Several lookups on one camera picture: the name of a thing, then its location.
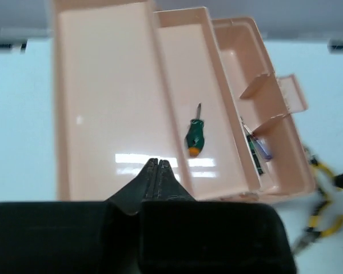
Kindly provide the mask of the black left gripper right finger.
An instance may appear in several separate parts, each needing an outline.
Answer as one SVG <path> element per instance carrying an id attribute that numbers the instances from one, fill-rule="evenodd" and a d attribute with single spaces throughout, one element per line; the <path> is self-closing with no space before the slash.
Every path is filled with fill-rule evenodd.
<path id="1" fill-rule="evenodd" d="M 286 230 L 267 204 L 198 202 L 160 160 L 139 211 L 142 273 L 296 273 Z"/>

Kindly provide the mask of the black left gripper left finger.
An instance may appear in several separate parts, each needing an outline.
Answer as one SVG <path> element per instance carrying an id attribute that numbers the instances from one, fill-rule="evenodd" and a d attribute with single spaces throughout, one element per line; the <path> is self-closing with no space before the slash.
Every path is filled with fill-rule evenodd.
<path id="1" fill-rule="evenodd" d="M 125 273 L 156 160 L 106 200 L 0 203 L 0 273 Z"/>

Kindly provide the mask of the yellow long-nose pliers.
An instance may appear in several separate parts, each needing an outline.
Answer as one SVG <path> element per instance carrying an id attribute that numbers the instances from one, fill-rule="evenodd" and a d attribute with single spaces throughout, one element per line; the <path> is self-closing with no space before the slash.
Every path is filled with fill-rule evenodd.
<path id="1" fill-rule="evenodd" d="M 294 256 L 299 255 L 302 251 L 309 248 L 312 244 L 316 243 L 322 238 L 329 237 L 338 232 L 343 227 L 343 214 L 339 214 L 335 217 L 332 224 L 326 229 L 319 229 L 320 221 L 324 211 L 333 204 L 331 194 L 324 189 L 322 184 L 318 181 L 318 174 L 324 174 L 332 185 L 334 185 L 335 175 L 333 171 L 323 162 L 318 160 L 310 148 L 303 145 L 306 159 L 312 169 L 314 179 L 316 181 L 316 191 L 322 198 L 321 201 L 313 208 L 307 225 L 303 234 L 296 240 L 292 246 L 292 254 Z"/>

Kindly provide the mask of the purple-handled small screwdriver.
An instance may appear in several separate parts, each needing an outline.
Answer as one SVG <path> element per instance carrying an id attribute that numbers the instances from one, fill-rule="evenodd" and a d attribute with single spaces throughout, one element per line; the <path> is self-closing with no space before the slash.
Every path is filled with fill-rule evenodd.
<path id="1" fill-rule="evenodd" d="M 254 144 L 256 145 L 258 152 L 263 159 L 265 159 L 266 161 L 270 161 L 273 159 L 272 153 L 270 152 L 264 140 L 254 137 Z"/>

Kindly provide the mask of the green orange-capped stubby screwdriver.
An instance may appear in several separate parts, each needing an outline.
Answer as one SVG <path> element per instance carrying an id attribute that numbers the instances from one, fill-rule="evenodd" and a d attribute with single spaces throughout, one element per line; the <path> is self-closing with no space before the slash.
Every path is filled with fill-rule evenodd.
<path id="1" fill-rule="evenodd" d="M 190 120 L 189 129 L 185 136 L 185 144 L 189 156 L 197 157 L 205 145 L 204 120 L 201 119 L 201 103 L 197 106 L 196 117 Z"/>

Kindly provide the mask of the pink plastic toolbox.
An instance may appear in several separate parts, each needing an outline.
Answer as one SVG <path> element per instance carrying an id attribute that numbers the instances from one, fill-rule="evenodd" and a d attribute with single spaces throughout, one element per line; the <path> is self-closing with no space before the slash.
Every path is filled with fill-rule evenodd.
<path id="1" fill-rule="evenodd" d="M 315 182 L 292 113 L 294 76 L 277 78 L 255 21 L 152 1 L 53 1 L 57 197 L 101 200 L 150 158 L 198 200 L 275 203 Z M 185 136 L 201 103 L 205 145 Z M 241 122 L 264 140 L 259 176 Z"/>

